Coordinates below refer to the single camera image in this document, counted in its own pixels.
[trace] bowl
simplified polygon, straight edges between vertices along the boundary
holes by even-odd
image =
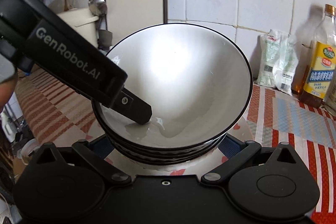
[[[126,71],[125,88],[149,103],[153,115],[139,125],[93,102],[98,122],[119,146],[154,159],[208,150],[251,99],[252,73],[243,52],[206,27],[152,26],[120,41],[107,57]]]

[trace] striped tablecloth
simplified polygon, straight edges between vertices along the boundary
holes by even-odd
[[[90,101],[41,69],[19,81],[16,95],[40,143],[69,146],[78,139],[92,140],[104,133]],[[335,117],[279,91],[254,85],[244,118],[262,146],[287,141],[295,147],[320,187],[312,219],[336,223]]]
[[[336,117],[280,91],[254,85],[244,118],[262,146],[286,141],[295,148],[320,188],[312,219],[336,223]]]

